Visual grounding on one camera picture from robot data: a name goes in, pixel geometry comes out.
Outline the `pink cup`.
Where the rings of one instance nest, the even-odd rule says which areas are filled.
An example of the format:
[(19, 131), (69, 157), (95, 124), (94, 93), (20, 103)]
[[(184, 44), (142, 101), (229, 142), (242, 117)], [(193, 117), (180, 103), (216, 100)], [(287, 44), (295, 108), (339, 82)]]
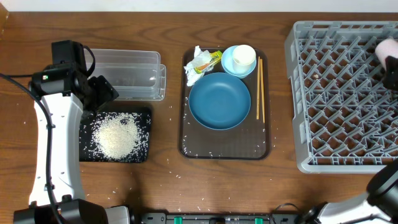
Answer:
[(375, 54), (380, 61), (383, 69), (386, 69), (386, 58), (389, 56), (398, 57), (398, 43), (394, 39), (386, 39), (380, 42), (376, 49)]

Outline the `dark blue plate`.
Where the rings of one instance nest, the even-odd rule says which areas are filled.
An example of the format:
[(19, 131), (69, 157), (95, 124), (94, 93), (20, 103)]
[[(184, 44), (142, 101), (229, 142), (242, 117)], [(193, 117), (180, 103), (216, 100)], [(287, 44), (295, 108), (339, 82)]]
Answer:
[(241, 124), (251, 109), (251, 95), (244, 82), (228, 73), (205, 75), (190, 90), (188, 106), (202, 126), (228, 130)]

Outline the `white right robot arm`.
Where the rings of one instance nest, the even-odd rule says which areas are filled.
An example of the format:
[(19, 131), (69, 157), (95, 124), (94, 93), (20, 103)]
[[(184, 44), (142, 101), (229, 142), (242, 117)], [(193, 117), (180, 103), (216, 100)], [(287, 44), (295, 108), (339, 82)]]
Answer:
[(350, 65), (335, 75), (308, 75), (299, 142), (309, 155), (304, 172), (374, 173), (366, 193), (340, 203), (326, 203), (302, 215), (299, 223), (397, 223), (397, 100), (382, 83), (366, 78), (366, 64)]

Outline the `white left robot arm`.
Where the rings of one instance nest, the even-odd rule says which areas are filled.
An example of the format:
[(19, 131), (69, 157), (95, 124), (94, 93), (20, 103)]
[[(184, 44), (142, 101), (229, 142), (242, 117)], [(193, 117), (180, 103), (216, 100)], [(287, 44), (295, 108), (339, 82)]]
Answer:
[(52, 43), (52, 64), (23, 87), (34, 100), (38, 124), (37, 167), (27, 209), (14, 223), (131, 223), (126, 205), (104, 208), (85, 200), (80, 177), (80, 121), (119, 94), (86, 66), (89, 47), (72, 40)]

